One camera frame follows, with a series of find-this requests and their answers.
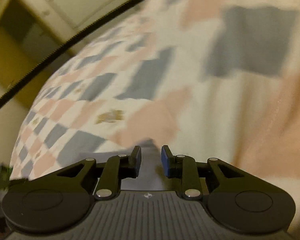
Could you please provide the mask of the grey fleece garment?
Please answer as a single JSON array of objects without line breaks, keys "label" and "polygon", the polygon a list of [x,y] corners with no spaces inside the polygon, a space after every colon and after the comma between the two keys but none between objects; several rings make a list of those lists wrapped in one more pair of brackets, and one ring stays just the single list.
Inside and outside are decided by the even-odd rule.
[{"label": "grey fleece garment", "polygon": [[130,191],[168,190],[170,182],[164,175],[159,149],[151,139],[141,141],[138,145],[141,147],[142,153],[139,176],[135,179],[123,179],[121,189]]}]

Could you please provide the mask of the white wardrobe doors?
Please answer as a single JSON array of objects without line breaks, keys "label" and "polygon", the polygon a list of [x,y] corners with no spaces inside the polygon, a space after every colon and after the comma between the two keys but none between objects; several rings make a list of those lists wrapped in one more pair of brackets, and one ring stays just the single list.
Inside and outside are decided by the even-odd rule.
[{"label": "white wardrobe doors", "polygon": [[[12,6],[13,0],[0,0],[0,21],[4,13]],[[30,15],[60,42],[65,42],[89,24],[114,10],[128,0],[17,0],[21,12],[13,18],[26,22]],[[18,46],[17,41],[7,28],[0,27],[0,86],[7,89],[34,67],[35,54],[41,58],[49,54],[49,48],[42,43],[33,46],[32,53],[26,55]]]}]

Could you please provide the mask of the checkered pink grey quilt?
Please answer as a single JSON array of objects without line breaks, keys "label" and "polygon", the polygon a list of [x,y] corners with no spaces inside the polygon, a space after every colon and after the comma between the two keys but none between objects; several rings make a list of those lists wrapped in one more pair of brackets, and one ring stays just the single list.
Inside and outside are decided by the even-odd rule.
[{"label": "checkered pink grey quilt", "polygon": [[11,156],[39,178],[141,144],[292,195],[300,239],[300,0],[146,0],[43,85]]}]

